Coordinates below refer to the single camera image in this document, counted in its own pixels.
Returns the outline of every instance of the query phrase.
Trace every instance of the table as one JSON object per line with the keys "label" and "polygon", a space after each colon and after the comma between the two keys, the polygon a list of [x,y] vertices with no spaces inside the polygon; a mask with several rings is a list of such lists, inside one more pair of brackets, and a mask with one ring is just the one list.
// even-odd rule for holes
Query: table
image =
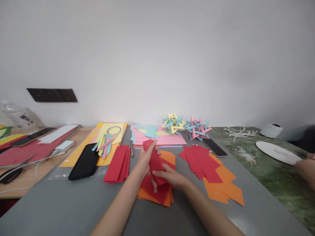
{"label": "table", "polygon": [[[51,159],[48,159],[44,163],[41,163],[38,167],[37,173],[37,182],[39,182],[47,173],[49,173],[56,165],[58,165],[65,157],[77,147],[78,144],[88,135],[92,128],[80,128],[69,140],[75,142],[75,145],[68,150],[64,155],[56,156]],[[22,133],[19,129],[12,129],[12,134]],[[12,181],[7,185],[0,185],[0,192],[16,189],[16,188],[26,188],[31,187],[34,184],[35,179],[35,164],[31,165],[32,167],[25,170],[17,179]],[[0,174],[9,170],[10,168],[0,168]],[[30,189],[24,190],[15,190],[0,194],[0,199],[11,199],[11,198],[21,198],[24,196]]]}
{"label": "table", "polygon": [[[225,148],[229,149],[233,156],[315,235],[315,193],[308,183],[296,173],[293,166],[282,163],[262,152],[255,145],[256,141],[236,138],[234,142],[234,137],[229,137],[223,128],[213,127],[210,134]],[[249,127],[246,130],[257,130],[257,134],[260,131],[255,127]],[[301,155],[300,152],[307,152],[282,139],[269,139],[267,142],[283,147],[305,159],[305,156]],[[247,153],[252,154],[257,161],[256,165],[251,165],[242,159],[237,147],[242,147]]]}
{"label": "table", "polygon": [[[129,145],[130,137],[131,131],[127,128],[122,144]],[[189,146],[204,146],[199,140],[184,138]],[[162,149],[176,154],[176,170],[207,196],[203,181],[178,156],[183,148]],[[130,159],[130,170],[135,167],[138,155],[137,149],[135,157]],[[233,183],[242,188],[245,207],[232,200],[228,205],[212,202],[245,235],[311,235],[229,152],[221,161],[236,175]],[[89,235],[122,186],[122,183],[103,182],[107,169],[101,166],[94,176],[76,181],[67,179],[71,168],[54,169],[0,218],[0,234]],[[185,195],[179,190],[173,194],[174,203],[170,208],[137,199],[123,235],[208,235]]]}

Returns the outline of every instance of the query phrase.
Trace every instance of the smartphone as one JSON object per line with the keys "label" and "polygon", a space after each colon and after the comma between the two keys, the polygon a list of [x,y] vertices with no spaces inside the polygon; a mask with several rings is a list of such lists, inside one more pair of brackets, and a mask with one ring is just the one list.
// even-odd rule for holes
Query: smartphone
{"label": "smartphone", "polygon": [[76,164],[69,174],[69,180],[82,179],[94,174],[96,164],[99,159],[98,151],[92,150],[95,144],[88,144],[85,146],[79,159],[76,161]]}
{"label": "smartphone", "polygon": [[204,138],[202,141],[216,156],[227,156],[226,152],[223,151],[212,139]]}
{"label": "smartphone", "polygon": [[11,146],[14,146],[14,147],[23,147],[25,146],[26,144],[29,144],[53,131],[57,130],[57,128],[45,128],[45,129],[42,129],[41,131],[38,131],[36,133],[33,133],[25,138],[22,138],[14,143],[11,143],[10,145]]}

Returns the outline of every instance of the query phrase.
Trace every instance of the paper plate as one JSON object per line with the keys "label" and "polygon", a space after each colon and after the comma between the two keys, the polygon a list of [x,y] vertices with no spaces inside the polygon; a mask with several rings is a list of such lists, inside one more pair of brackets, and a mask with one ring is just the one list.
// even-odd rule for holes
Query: paper plate
{"label": "paper plate", "polygon": [[256,146],[274,159],[290,165],[294,165],[297,161],[302,160],[294,153],[271,143],[259,141],[256,142]]}

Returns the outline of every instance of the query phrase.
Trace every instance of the scissor handle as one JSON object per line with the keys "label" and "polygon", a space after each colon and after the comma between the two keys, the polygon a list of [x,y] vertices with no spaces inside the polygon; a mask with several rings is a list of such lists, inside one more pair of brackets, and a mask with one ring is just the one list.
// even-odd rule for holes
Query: scissor handle
{"label": "scissor handle", "polygon": [[[4,172],[2,175],[0,175],[0,179],[2,178],[2,176],[4,176],[5,174],[11,172],[12,170],[14,170],[14,168],[7,170],[6,172]],[[11,183],[13,180],[15,180],[20,174],[22,173],[22,168],[16,169],[15,171],[11,172],[10,174],[8,174],[6,177],[4,177],[4,179],[2,179],[0,181],[0,183],[2,184],[9,184]]]}

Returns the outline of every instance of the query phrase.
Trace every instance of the plastic bottle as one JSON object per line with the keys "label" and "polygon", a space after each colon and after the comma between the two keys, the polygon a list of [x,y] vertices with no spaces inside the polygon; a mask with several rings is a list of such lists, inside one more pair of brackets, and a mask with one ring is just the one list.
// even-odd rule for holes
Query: plastic bottle
{"label": "plastic bottle", "polygon": [[4,105],[2,108],[3,112],[7,114],[18,128],[30,129],[35,127],[34,122],[23,108],[14,105],[11,101],[2,101],[2,104]]}

